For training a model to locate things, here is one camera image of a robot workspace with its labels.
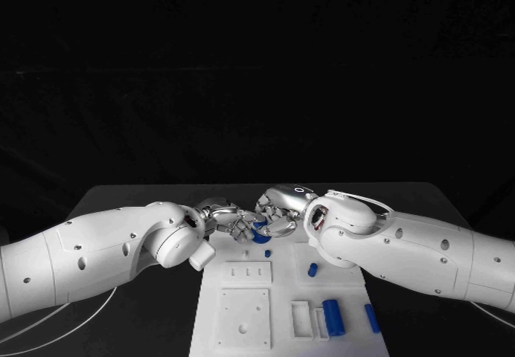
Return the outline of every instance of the round joint cover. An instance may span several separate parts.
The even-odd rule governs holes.
[[[202,242],[199,232],[189,226],[176,230],[165,238],[155,255],[155,260],[165,268],[180,264],[194,253]]]

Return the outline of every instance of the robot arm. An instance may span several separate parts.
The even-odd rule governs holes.
[[[200,271],[215,256],[203,239],[206,222],[217,217],[229,223],[216,209],[223,207],[200,210],[168,202],[116,208],[0,247],[0,323],[102,294],[155,264],[170,268],[189,259]]]
[[[264,196],[268,206],[300,213],[308,244],[333,265],[357,264],[416,292],[515,312],[513,242],[392,210],[376,215],[336,191],[317,197],[304,187],[279,185]]]

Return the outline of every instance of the blue cylinder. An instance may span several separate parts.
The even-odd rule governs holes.
[[[311,263],[311,265],[308,266],[308,270],[307,270],[307,275],[310,277],[316,276],[316,270],[318,269],[318,265],[316,263]]]
[[[373,333],[379,333],[380,332],[379,323],[378,323],[378,319],[375,318],[375,313],[370,304],[365,305],[365,310],[366,310],[367,321],[370,322],[372,331]]]
[[[265,221],[264,222],[253,222],[253,227],[255,228],[259,228],[264,225],[265,225]],[[269,241],[269,239],[271,239],[271,237],[262,236],[255,230],[252,230],[252,235],[253,235],[252,242],[255,242],[256,244],[266,243]]]
[[[327,325],[328,336],[344,335],[340,307],[336,300],[326,300],[321,303],[324,308],[324,324]]]

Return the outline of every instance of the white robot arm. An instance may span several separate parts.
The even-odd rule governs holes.
[[[252,233],[239,219],[264,221],[225,199],[209,202],[203,209],[154,202],[86,214],[0,247],[0,323],[102,294],[155,264],[189,259],[200,271],[215,256],[207,229],[245,241]]]
[[[269,188],[256,204],[301,221],[308,244],[336,266],[356,264],[378,278],[438,297],[515,312],[515,245],[435,219],[383,208],[375,214],[347,193],[318,197],[297,185]],[[285,221],[275,215],[275,222]]]

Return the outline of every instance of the dark table surface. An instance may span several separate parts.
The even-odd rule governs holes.
[[[318,195],[327,189],[383,202],[393,210],[470,227],[441,191],[428,183],[301,184]],[[168,201],[193,206],[223,196],[243,209],[272,184],[96,186],[85,194],[69,218],[122,206]],[[515,329],[483,314],[467,302],[422,295],[365,271],[366,291],[379,319],[391,356],[503,356],[515,353]],[[54,344],[23,356],[187,356],[194,325],[202,272],[187,263],[164,269],[151,266],[124,284],[90,322]],[[72,303],[30,332],[1,345],[0,354],[39,346],[66,333],[96,311],[111,292]],[[7,336],[54,308],[1,325]],[[515,317],[497,309],[500,317]]]

